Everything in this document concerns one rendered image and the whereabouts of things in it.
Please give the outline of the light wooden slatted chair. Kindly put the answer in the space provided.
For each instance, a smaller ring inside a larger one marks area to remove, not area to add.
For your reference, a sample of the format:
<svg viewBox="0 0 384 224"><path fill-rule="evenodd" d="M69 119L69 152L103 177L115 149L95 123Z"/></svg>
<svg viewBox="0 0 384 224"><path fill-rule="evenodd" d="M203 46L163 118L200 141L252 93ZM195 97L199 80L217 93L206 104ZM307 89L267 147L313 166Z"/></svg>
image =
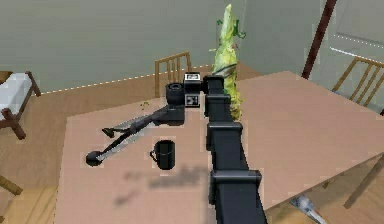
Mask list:
<svg viewBox="0 0 384 224"><path fill-rule="evenodd" d="M166 74L169 81L180 81L181 69L181 59L186 59L187 71L192 69L191 66L191 57L188 51L177 53L171 56L167 56L161 59L158 59L154 62L154 94L158 98L160 96L160 65L162 63L166 64Z"/></svg>
<svg viewBox="0 0 384 224"><path fill-rule="evenodd" d="M337 92L358 63L366 64L365 71L361 76L356 88L349 96L349 100L367 107L375 94L384 83L384 63L377 62L363 57L355 56L337 83L333 86L332 91Z"/></svg>

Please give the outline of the black mug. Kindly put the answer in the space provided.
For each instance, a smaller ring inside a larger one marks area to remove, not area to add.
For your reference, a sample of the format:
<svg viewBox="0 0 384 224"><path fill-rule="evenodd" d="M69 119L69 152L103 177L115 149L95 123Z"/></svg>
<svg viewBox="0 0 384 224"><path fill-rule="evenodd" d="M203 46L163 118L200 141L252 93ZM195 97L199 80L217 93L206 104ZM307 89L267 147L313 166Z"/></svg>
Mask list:
<svg viewBox="0 0 384 224"><path fill-rule="evenodd" d="M149 155L159 169L171 170L175 166L175 143L172 140L160 140Z"/></svg>

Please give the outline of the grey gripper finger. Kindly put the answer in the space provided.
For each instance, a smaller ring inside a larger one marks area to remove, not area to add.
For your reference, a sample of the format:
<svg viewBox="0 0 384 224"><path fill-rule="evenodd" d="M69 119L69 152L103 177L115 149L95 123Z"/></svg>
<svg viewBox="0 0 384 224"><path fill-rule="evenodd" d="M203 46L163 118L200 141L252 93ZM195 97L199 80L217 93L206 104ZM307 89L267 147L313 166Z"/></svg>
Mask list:
<svg viewBox="0 0 384 224"><path fill-rule="evenodd" d="M116 140L114 140L111 144L109 144L103 151L91 151L91 152L89 152L85 157L86 164L91 166L91 167L101 165L102 162L108 156L120 151L127 144L130 144L137 137L140 137L145 129L147 129L148 127L153 127L153 126L154 126L154 123L152 122L148 126L143 128L141 131L137 132L136 134L132 134L130 132L120 133L120 136Z"/></svg>
<svg viewBox="0 0 384 224"><path fill-rule="evenodd" d="M136 134L137 132L141 131L143 128L145 128L150 123L157 120L158 118L159 116L155 114L143 115L143 116L131 119L129 121L125 121L112 128L103 128L102 132L110 138L114 138L116 132L118 133L130 132L132 134Z"/></svg>

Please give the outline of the light wooden chair leg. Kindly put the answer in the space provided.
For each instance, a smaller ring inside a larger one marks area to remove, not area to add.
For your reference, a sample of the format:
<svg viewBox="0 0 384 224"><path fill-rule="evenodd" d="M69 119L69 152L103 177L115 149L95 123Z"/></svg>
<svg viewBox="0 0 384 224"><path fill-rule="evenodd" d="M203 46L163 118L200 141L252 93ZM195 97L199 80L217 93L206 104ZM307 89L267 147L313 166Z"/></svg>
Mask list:
<svg viewBox="0 0 384 224"><path fill-rule="evenodd" d="M0 187L4 188L15 196L20 195L23 192L23 189L20 186L8 180L2 175L0 175Z"/></svg>

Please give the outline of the dark brown door frame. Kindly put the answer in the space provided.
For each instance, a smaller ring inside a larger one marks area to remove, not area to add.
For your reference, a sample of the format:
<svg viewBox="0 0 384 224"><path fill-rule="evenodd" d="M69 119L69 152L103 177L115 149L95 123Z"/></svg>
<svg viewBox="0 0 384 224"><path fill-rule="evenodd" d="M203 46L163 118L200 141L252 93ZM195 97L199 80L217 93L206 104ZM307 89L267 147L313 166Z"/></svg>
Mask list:
<svg viewBox="0 0 384 224"><path fill-rule="evenodd" d="M332 17L336 3L337 3L337 0L326 0L320 21L318 23L318 26L317 26L304 68L302 71L302 78L304 79L308 79L310 77L312 68L316 61L317 54L321 47L323 38L325 36L326 30L329 25L330 19Z"/></svg>

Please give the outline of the grey metal object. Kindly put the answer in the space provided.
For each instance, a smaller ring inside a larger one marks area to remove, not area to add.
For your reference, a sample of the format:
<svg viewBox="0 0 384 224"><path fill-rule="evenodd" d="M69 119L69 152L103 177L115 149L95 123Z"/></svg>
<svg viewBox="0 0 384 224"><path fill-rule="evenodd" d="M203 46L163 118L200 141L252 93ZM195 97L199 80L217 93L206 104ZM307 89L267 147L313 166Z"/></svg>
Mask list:
<svg viewBox="0 0 384 224"><path fill-rule="evenodd" d="M293 198L290 204L296 207L299 211L307 215L317 224L327 224L326 220L315 210L315 206L312 204L309 198L305 195Z"/></svg>

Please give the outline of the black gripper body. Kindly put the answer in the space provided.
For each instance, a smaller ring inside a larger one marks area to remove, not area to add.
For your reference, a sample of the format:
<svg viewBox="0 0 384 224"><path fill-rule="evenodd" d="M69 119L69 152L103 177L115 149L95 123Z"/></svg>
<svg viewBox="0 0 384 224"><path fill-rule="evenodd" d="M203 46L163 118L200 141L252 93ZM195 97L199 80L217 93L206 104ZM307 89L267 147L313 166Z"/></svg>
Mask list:
<svg viewBox="0 0 384 224"><path fill-rule="evenodd" d="M156 112L154 124L180 126L185 121L184 86L182 83L170 83L165 87L167 105Z"/></svg>

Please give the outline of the dark wooden chair white cushion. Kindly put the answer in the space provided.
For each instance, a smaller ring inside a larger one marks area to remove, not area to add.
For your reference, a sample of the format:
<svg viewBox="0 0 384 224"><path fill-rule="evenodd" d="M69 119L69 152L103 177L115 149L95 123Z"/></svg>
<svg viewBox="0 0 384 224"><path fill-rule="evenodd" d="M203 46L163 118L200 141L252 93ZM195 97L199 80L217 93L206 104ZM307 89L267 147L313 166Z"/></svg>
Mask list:
<svg viewBox="0 0 384 224"><path fill-rule="evenodd" d="M26 137L19 121L32 93L41 96L31 71L11 73L0 84L0 129L11 128L19 140Z"/></svg>

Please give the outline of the pink table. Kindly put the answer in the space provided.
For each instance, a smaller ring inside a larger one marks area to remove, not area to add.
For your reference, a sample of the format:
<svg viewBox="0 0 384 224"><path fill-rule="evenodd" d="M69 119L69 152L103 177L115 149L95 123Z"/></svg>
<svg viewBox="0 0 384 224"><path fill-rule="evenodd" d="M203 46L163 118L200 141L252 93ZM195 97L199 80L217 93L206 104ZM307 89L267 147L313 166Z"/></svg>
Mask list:
<svg viewBox="0 0 384 224"><path fill-rule="evenodd" d="M384 117L291 72L242 80L237 88L243 147L263 175L266 209L384 153ZM88 152L109 145L102 128L164 104L157 98L68 118L54 224L214 224L201 108L187 109L182 126L146 129L97 167L85 162ZM149 155L160 140L175 143L171 170Z"/></svg>

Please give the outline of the green house plant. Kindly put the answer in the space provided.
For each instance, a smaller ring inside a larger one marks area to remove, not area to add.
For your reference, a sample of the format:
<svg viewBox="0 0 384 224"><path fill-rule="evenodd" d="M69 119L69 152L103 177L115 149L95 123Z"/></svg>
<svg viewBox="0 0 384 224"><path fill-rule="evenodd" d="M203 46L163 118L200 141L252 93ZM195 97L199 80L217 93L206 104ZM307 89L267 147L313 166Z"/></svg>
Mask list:
<svg viewBox="0 0 384 224"><path fill-rule="evenodd" d="M216 49L212 71L236 64L238 62L234 37L244 39L246 34L238 31L239 21L234 17L232 5L228 4L224 9L222 20L217 21L221 25L219 45ZM240 92L237 90L237 71L234 70L224 77L224 92L231 97L230 112L233 120L239 121L242 116Z"/></svg>

